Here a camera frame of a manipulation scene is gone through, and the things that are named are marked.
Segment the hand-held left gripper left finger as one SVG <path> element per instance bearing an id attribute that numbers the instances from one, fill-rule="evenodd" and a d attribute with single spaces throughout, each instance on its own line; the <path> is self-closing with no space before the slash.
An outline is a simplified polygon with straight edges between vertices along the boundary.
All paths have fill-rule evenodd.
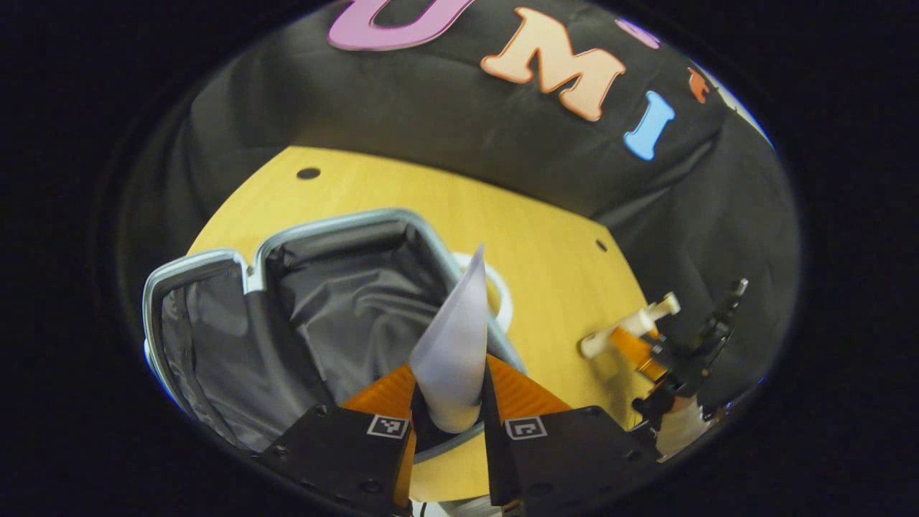
<path id="1" fill-rule="evenodd" d="M 260 455 L 267 471 L 361 516 L 411 516 L 416 377 L 408 364 L 340 406 L 307 410 Z"/>

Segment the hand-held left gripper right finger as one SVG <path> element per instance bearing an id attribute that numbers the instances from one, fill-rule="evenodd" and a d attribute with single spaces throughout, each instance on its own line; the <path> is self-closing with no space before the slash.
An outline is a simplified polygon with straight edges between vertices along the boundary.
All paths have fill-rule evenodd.
<path id="1" fill-rule="evenodd" d="M 606 410 L 572 408 L 492 355 L 480 412 L 488 494 L 502 514 L 594 513 L 658 472 L 656 453 Z"/>

